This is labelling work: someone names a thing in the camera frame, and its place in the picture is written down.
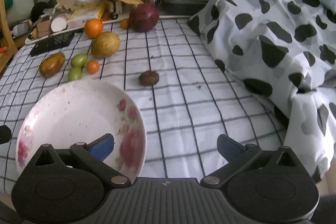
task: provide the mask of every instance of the orange fruit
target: orange fruit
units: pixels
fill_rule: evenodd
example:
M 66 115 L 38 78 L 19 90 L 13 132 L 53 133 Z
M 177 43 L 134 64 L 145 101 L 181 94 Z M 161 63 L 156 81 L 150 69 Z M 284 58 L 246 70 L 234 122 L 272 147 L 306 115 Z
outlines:
M 127 29 L 129 27 L 128 18 L 124 18 L 120 22 L 120 27 L 122 27 L 123 29 Z
M 86 70 L 88 73 L 94 75 L 97 71 L 99 71 L 99 63 L 97 60 L 90 60 L 86 63 Z
M 90 19 L 85 23 L 84 31 L 89 38 L 95 38 L 103 32 L 104 24 L 99 19 Z

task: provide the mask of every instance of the checkered tablecloth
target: checkered tablecloth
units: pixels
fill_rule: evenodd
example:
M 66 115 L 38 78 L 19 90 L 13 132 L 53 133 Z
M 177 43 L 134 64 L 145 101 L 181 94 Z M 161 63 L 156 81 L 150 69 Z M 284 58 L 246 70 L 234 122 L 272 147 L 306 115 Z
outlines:
M 94 75 L 83 79 L 105 80 L 125 90 L 141 110 L 147 130 L 146 161 L 141 176 L 196 177 L 200 180 L 226 164 L 216 149 L 217 137 L 228 134 L 236 141 L 276 150 L 285 129 L 249 92 L 217 68 L 186 20 L 163 20 L 147 33 L 107 24 L 121 39 L 110 58 L 100 60 Z M 10 194 L 18 178 L 16 139 L 21 125 L 47 92 L 67 82 L 71 57 L 90 55 L 92 39 L 79 32 L 60 51 L 66 61 L 49 79 L 39 73 L 41 61 L 59 50 L 30 57 L 33 45 L 24 46 L 0 80 L 0 124 L 12 131 L 9 143 L 0 145 L 0 193 Z M 156 70 L 160 81 L 144 88 L 138 76 Z

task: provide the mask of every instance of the black and white spotted cloth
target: black and white spotted cloth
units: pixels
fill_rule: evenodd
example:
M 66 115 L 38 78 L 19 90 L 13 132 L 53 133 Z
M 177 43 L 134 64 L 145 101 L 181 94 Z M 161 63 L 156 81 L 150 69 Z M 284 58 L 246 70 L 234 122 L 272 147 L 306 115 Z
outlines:
M 336 0 L 210 0 L 191 17 L 216 64 L 287 124 L 285 145 L 322 177 L 336 140 Z

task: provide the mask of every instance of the green tomato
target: green tomato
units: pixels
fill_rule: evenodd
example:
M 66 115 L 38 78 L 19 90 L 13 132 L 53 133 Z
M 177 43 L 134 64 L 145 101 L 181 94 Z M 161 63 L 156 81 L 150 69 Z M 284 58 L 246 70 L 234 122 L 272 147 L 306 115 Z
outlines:
M 71 59 L 71 66 L 72 67 L 79 67 L 83 68 L 87 63 L 87 55 L 86 54 L 76 54 Z
M 68 74 L 69 81 L 75 81 L 82 78 L 82 69 L 79 67 L 71 68 Z

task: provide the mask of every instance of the floral plate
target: floral plate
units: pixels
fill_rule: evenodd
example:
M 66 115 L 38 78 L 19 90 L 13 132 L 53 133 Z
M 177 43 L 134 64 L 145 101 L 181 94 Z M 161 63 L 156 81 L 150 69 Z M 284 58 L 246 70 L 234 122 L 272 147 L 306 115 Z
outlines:
M 90 143 L 106 133 L 114 137 L 113 152 L 104 163 L 130 178 L 140 174 L 146 153 L 141 114 L 131 98 L 99 80 L 80 80 L 47 93 L 31 109 L 16 144 L 19 175 L 44 143 L 69 148 Z

